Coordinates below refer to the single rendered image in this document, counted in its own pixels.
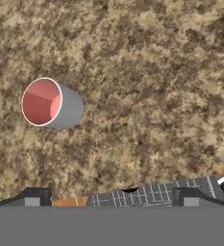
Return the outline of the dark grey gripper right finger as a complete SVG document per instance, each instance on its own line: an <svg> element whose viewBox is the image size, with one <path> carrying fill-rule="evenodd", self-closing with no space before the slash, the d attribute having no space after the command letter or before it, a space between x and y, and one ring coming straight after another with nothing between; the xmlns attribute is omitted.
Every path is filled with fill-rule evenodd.
<svg viewBox="0 0 224 246"><path fill-rule="evenodd" d="M173 207L224 207L224 201L212 198L195 187L175 187L172 190Z"/></svg>

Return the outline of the grey cup with pink inside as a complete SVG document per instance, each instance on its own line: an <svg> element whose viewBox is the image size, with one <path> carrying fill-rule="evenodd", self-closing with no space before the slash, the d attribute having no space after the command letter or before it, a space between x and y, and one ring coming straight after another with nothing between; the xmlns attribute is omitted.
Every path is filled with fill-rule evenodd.
<svg viewBox="0 0 224 246"><path fill-rule="evenodd" d="M22 97L25 119L37 127L69 129L77 125L84 112L81 96L51 78L38 78Z"/></svg>

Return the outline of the orange wooden cupboard front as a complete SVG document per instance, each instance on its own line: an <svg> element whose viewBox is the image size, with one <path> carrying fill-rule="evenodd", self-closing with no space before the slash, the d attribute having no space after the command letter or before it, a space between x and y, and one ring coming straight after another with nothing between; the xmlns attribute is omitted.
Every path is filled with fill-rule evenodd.
<svg viewBox="0 0 224 246"><path fill-rule="evenodd" d="M53 207L84 207L86 204L87 196L75 196L52 201Z"/></svg>

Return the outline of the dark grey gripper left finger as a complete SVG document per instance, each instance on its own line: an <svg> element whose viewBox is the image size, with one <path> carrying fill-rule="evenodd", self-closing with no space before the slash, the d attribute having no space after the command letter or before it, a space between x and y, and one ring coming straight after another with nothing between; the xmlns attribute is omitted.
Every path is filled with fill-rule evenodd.
<svg viewBox="0 0 224 246"><path fill-rule="evenodd" d="M51 189L49 187L27 187L16 196L0 201L7 207L51 207Z"/></svg>

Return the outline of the dark grey dishwasher with rack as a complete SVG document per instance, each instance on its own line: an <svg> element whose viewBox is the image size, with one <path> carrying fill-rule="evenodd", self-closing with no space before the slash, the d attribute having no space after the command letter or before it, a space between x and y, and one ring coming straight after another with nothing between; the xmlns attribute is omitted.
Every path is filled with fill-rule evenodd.
<svg viewBox="0 0 224 246"><path fill-rule="evenodd" d="M172 191L175 187L196 187L204 194L224 201L224 192L215 176L200 177L190 180L180 180L173 183L150 184L139 187L134 192L117 190L113 192L90 195L87 198L88 207L147 207L172 204Z"/></svg>

